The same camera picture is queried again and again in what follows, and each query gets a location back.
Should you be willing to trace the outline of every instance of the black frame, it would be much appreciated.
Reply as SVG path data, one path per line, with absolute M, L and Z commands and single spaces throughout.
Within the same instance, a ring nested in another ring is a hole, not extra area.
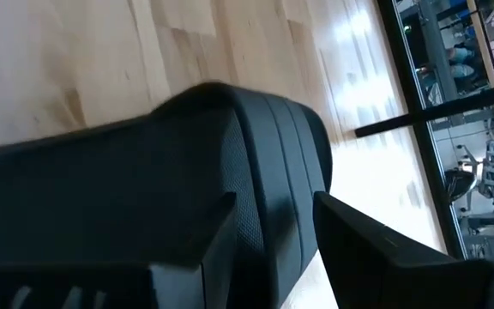
M 380 9 L 384 30 L 389 42 L 392 57 L 395 62 L 401 89 L 407 103 L 408 121 L 403 125 L 398 125 L 397 121 L 388 123 L 384 126 L 384 128 L 382 128 L 384 130 L 379 130 L 378 126 L 375 128 L 376 125 L 382 124 L 383 122 L 371 124 L 369 126 L 357 129 L 356 135 L 359 137 L 368 136 L 410 124 L 413 126 L 413 131 L 420 149 L 420 156 L 426 173 L 426 178 L 428 179 L 432 200 L 436 207 L 437 218 L 442 230 L 447 252 L 454 258 L 467 258 L 464 243 L 461 241 L 461 234 L 458 228 L 459 225 L 454 219 L 454 210 L 449 202 L 449 196 L 445 190 L 442 165 L 440 164 L 441 162 L 437 156 L 435 143 L 431 134 L 431 127 L 428 123 L 423 122 L 424 120 L 422 118 L 413 118 L 413 115 L 421 115 L 424 109 L 421 102 L 422 96 L 420 88 L 415 80 L 415 75 L 412 69 L 413 60 L 408 53 L 404 33 L 401 31 L 401 19 L 396 10 L 395 1 L 377 1 L 377 5 Z
M 397 69 L 399 70 L 399 63 L 395 63 Z M 403 91 L 406 91 L 404 87 L 404 81 L 401 79 L 401 87 Z M 480 94 L 475 94 L 466 98 L 452 100 L 450 102 L 443 103 L 438 106 L 428 107 L 423 109 L 409 109 L 409 105 L 417 105 L 420 99 L 416 101 L 413 98 L 409 99 L 406 95 L 407 109 L 408 113 L 393 117 L 387 120 L 383 120 L 374 124 L 369 124 L 355 130 L 357 137 L 371 136 L 378 133 L 383 133 L 389 130 L 394 130 L 409 125 L 416 125 L 425 123 L 427 121 L 436 120 L 440 118 L 449 117 L 452 115 L 460 114 L 463 112 L 473 111 L 476 109 L 494 106 L 494 88 L 482 91 Z

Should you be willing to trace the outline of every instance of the gym equipment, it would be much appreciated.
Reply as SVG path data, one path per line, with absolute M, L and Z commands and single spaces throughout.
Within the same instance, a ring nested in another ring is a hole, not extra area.
M 224 308 L 236 241 L 234 203 L 235 194 L 225 194 L 192 227 L 180 224 L 181 216 L 152 218 L 166 233 L 154 239 L 157 246 L 145 244 L 158 249 L 150 263 L 0 265 L 0 307 Z
M 457 261 L 325 192 L 314 226 L 339 308 L 494 309 L 494 261 Z
M 331 158 L 310 108 L 215 82 L 139 118 L 0 147 L 0 264 L 150 263 L 161 235 L 234 192 L 220 292 L 230 308 L 277 308 L 316 252 L 312 196 Z
M 478 180 L 473 173 L 458 169 L 445 171 L 445 184 L 450 202 L 454 202 L 459 198 L 468 195 L 467 207 L 470 207 L 472 202 L 472 189 L 476 186 L 477 182 Z

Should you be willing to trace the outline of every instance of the black metal bar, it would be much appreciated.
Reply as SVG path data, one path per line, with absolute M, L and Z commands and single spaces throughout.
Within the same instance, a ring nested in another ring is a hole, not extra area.
M 395 62 L 401 89 L 407 101 L 409 112 L 422 110 L 419 85 L 413 74 L 413 60 L 407 53 L 407 44 L 402 31 L 403 25 L 395 9 L 393 0 L 377 1 L 383 19 L 384 30 L 390 44 L 390 50 Z M 456 219 L 451 215 L 452 208 L 445 191 L 443 170 L 431 137 L 428 124 L 419 123 L 413 126 L 413 131 L 420 149 L 420 157 L 425 169 L 426 178 L 432 200 L 436 207 L 437 219 L 442 230 L 448 254 L 454 258 L 467 258 L 466 251 L 460 241 L 460 233 L 455 224 Z
M 374 124 L 369 124 L 355 130 L 357 137 L 371 136 L 394 130 L 409 125 L 419 124 L 426 121 L 445 118 L 458 113 L 494 106 L 494 88 L 488 89 L 480 94 L 453 100 L 439 106 L 433 106 L 424 110 L 409 112 L 408 114 L 390 118 Z
M 441 27 L 440 30 L 451 28 L 451 27 L 454 27 L 454 26 L 459 25 L 459 24 L 465 25 L 465 23 L 468 25 L 472 24 L 472 19 L 470 18 L 470 15 L 462 16 L 462 18 L 460 18 L 458 21 L 452 22 L 445 27 Z
M 440 123 L 432 123 L 432 130 L 433 131 L 439 131 L 439 130 L 445 130 L 452 128 L 453 125 L 449 121 L 442 121 Z

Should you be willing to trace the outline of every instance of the seat cushion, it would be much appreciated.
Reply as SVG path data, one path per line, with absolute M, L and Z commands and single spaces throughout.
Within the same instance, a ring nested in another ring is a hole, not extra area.
M 0 263 L 174 261 L 162 238 L 188 237 L 225 192 L 250 185 L 226 179 L 249 175 L 246 157 L 221 152 L 244 153 L 240 132 L 216 110 L 0 148 Z
M 244 203 L 243 207 L 250 209 L 249 214 L 257 214 L 260 220 L 260 243 L 264 252 L 258 256 L 265 259 L 262 262 L 269 282 L 267 294 L 267 287 L 261 286 L 265 283 L 253 281 L 259 279 L 250 274 L 254 261 L 245 259 L 244 252 L 238 250 L 229 307 L 277 307 L 316 252 L 312 196 L 315 191 L 325 191 L 326 186 L 314 134 L 322 141 L 322 149 L 328 151 L 323 155 L 327 156 L 325 167 L 329 169 L 330 182 L 327 134 L 321 119 L 298 103 L 219 83 L 189 89 L 154 111 L 154 115 L 157 118 L 183 117 L 205 108 L 228 107 L 236 113 L 243 133 L 256 200 L 256 205 Z M 312 116 L 312 121 L 314 117 L 319 119 L 319 123 L 314 122 L 315 131 L 306 113 Z M 239 195 L 238 206 L 242 208 Z M 241 210 L 238 216 L 238 246 L 250 242 L 244 247 L 246 251 L 259 250 L 260 246 L 252 246 L 258 232 L 253 226 L 241 223 L 244 217 Z

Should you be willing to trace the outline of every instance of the hardwood floor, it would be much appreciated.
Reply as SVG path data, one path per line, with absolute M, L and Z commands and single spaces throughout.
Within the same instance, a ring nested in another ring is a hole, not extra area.
M 444 251 L 412 132 L 351 132 L 404 112 L 371 0 L 0 0 L 0 144 L 131 118 L 215 79 L 314 108 L 332 194 Z M 307 274 L 286 306 L 329 300 L 317 256 Z

